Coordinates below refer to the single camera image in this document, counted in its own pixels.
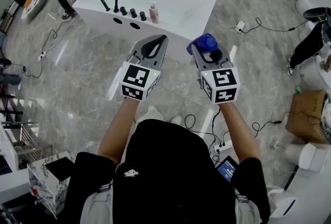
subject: marble floor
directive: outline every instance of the marble floor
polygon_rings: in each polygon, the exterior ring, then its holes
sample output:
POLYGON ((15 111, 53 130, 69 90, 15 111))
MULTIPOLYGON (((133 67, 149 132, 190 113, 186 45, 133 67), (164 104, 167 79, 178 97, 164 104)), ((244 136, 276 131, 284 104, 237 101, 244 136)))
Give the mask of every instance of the marble floor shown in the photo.
MULTIPOLYGON (((245 30, 256 26, 259 17, 264 26, 287 29, 303 22, 295 9, 296 0, 217 0, 214 11, 225 26, 243 20, 245 30)), ((90 28, 81 18, 64 23, 58 37, 46 44, 48 51, 41 65, 41 53, 50 29, 62 22, 62 9, 56 0, 48 0, 42 11, 28 25, 21 22, 19 10, 11 26, 4 53, 13 63, 27 66, 27 74, 42 74, 38 79, 22 76, 22 89, 10 86, 24 109, 24 118, 38 123, 40 140, 50 142, 57 151, 96 152, 101 138, 121 105, 122 98, 115 94, 112 100, 107 93, 122 62, 133 43, 102 34, 90 28)), ((238 47, 234 65, 238 67, 242 86, 235 103, 249 126, 253 122, 263 125, 268 120, 279 120, 291 105, 292 95, 300 79, 297 72, 287 76, 287 55, 299 44, 299 34, 304 27, 278 33, 257 28, 249 34, 238 34, 222 28, 212 13, 205 29, 228 50, 238 47)), ((180 114, 196 116, 194 130, 206 127, 211 131, 210 118, 217 108, 210 104, 197 82, 194 63, 184 65, 168 57, 162 65, 159 85, 148 100, 141 103, 137 117, 148 104, 170 120, 180 114)), ((6 71, 21 74, 21 66, 12 65, 6 71)), ((292 136, 281 125, 267 125, 257 140, 263 153, 266 182, 284 185, 294 166, 284 158, 284 148, 267 148, 271 139, 288 143, 292 136)), ((215 121, 215 134, 227 131, 222 116, 215 121)), ((212 137, 205 135, 207 144, 212 137)), ((235 156, 233 150, 222 152, 221 157, 235 156)))

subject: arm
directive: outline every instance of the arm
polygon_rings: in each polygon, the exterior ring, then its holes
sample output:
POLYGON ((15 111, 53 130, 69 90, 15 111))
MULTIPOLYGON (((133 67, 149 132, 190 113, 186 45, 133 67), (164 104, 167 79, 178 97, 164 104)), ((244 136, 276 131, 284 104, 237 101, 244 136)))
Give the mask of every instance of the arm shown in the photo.
POLYGON ((258 143, 234 104, 229 102, 219 104, 218 106, 227 123, 239 162, 247 158, 257 158, 260 160, 261 155, 258 143))
POLYGON ((110 158, 115 164, 121 161, 139 101, 125 98, 112 124, 103 137, 98 155, 110 158))

